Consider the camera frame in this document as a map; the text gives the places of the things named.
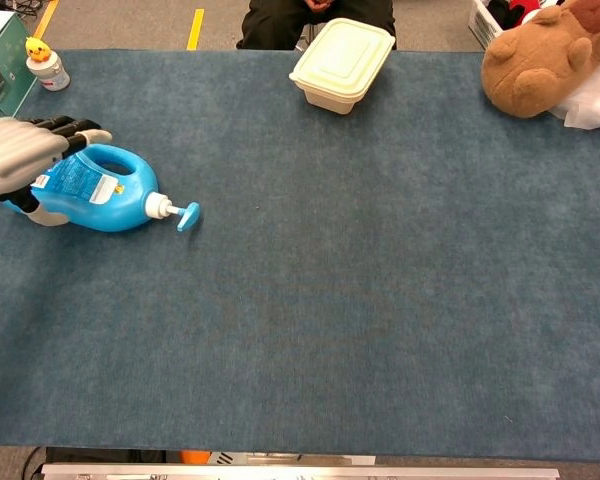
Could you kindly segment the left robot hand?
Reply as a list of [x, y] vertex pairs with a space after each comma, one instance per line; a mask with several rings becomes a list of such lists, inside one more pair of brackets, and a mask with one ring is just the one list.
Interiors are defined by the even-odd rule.
[[35, 197], [31, 184], [47, 169], [92, 144], [110, 143], [112, 134], [89, 119], [0, 118], [0, 202], [18, 207], [29, 220], [55, 227], [68, 216], [51, 212]]

